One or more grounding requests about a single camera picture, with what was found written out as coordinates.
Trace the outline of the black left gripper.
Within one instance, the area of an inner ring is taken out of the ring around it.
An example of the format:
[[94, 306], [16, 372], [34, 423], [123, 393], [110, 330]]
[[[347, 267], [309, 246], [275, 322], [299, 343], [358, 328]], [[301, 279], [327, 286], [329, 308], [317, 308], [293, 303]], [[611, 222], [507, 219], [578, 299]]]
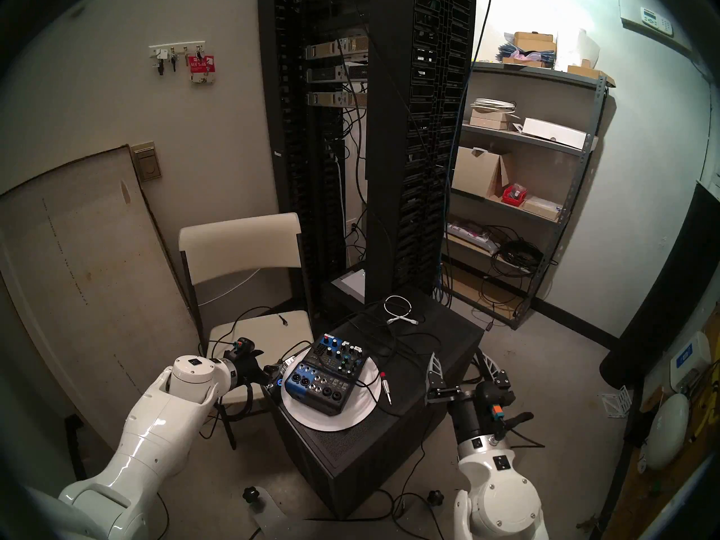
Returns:
[[265, 393], [282, 393], [283, 376], [289, 364], [281, 362], [261, 369], [256, 358], [263, 353], [249, 338], [240, 337], [233, 342], [233, 347], [224, 353], [224, 364], [230, 372], [230, 387], [256, 383], [264, 386]]

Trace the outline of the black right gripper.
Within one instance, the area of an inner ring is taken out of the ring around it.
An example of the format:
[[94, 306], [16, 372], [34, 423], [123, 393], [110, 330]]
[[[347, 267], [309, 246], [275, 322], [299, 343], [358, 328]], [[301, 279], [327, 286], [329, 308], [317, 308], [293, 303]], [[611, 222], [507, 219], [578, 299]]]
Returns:
[[534, 418], [532, 412], [506, 418], [504, 408], [516, 399], [507, 372], [482, 351], [477, 351], [477, 364], [480, 381], [471, 392], [447, 386], [435, 352], [426, 370], [426, 404], [448, 403], [458, 445], [488, 435], [501, 441], [508, 431]]

